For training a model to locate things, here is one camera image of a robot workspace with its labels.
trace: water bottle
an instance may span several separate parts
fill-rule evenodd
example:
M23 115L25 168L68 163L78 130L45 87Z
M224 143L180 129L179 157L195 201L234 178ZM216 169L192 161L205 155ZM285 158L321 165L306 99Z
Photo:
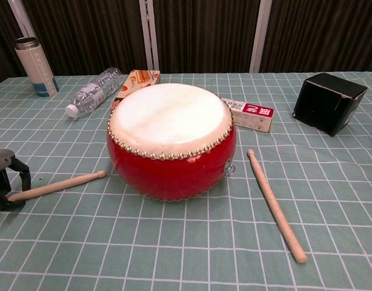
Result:
M109 68L102 72L94 82L83 86L65 108L66 114L74 118L82 112L92 112L105 99L121 86L121 71Z

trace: drum ring handle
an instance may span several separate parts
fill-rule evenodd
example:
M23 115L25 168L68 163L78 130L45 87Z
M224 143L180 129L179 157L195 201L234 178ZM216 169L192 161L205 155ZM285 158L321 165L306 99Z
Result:
M224 173L224 176L225 177L230 177L234 173L235 170L236 170L236 166L230 164L229 167L227 167L227 169Z

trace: stainless steel tumbler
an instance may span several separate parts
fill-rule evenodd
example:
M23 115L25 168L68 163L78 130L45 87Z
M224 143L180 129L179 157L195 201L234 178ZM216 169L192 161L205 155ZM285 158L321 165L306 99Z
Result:
M38 96L54 96L59 91L42 46L35 37L18 38L15 51Z

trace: wooden drumstick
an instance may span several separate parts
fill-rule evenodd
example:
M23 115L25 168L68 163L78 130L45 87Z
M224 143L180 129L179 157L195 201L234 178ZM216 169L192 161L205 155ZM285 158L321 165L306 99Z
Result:
M307 261L307 255L303 251L301 244L297 240L286 217L284 216L283 211L280 208L279 203L277 202L275 195L273 194L272 189L264 175L264 172L261 169L261 166L259 165L259 162L257 161L254 155L253 150L248 150L248 157L250 159L254 175L256 176L256 179L259 182L259 185L263 191L265 200L267 200L267 203L270 206L272 214L276 219L277 225L279 226L288 246L290 247L295 257L295 260L301 264L305 263Z
M55 191L63 190L63 189L70 188L70 187L73 187L73 186L77 186L77 185L89 182L91 180L94 180L94 179L103 178L105 176L107 176L106 171L98 171L97 173L94 173L94 174L82 175L82 176L74 177L72 179L67 179L67 180L64 180L64 181L60 181L60 182L56 182L56 183L53 183L53 184L45 185L45 186L42 186L42 187L39 187L39 188L15 193L15 194L12 194L11 196L9 196L8 200L9 201L27 200L27 199L30 199L30 198L39 197L39 196L42 196L42 195L45 195L45 194L49 194L51 192L55 192Z

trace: white bottle cap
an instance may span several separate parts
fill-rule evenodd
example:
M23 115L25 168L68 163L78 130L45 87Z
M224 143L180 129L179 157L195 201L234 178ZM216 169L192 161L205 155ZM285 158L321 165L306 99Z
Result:
M66 106L65 112L66 112L66 114L68 114L68 116L70 116L72 118L78 116L78 114L79 114L78 108L76 106L74 106L73 104L70 104L70 105Z

